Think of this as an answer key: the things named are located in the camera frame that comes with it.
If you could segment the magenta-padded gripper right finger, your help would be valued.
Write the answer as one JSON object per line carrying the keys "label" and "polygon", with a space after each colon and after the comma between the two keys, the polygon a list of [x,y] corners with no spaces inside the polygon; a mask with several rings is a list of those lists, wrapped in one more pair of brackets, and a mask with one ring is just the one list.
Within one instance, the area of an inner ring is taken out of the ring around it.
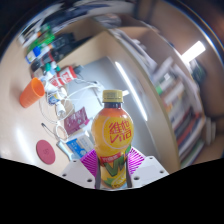
{"label": "magenta-padded gripper right finger", "polygon": [[145,156],[136,148],[128,154],[126,171],[128,188],[140,188],[169,175],[154,156]]}

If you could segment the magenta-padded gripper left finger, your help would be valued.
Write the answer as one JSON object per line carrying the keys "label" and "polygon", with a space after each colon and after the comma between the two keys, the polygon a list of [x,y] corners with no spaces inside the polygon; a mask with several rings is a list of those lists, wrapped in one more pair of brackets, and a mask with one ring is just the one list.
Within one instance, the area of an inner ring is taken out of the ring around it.
{"label": "magenta-padded gripper left finger", "polygon": [[100,167],[95,150],[89,151],[81,159],[71,160],[60,176],[81,187],[99,189]]}

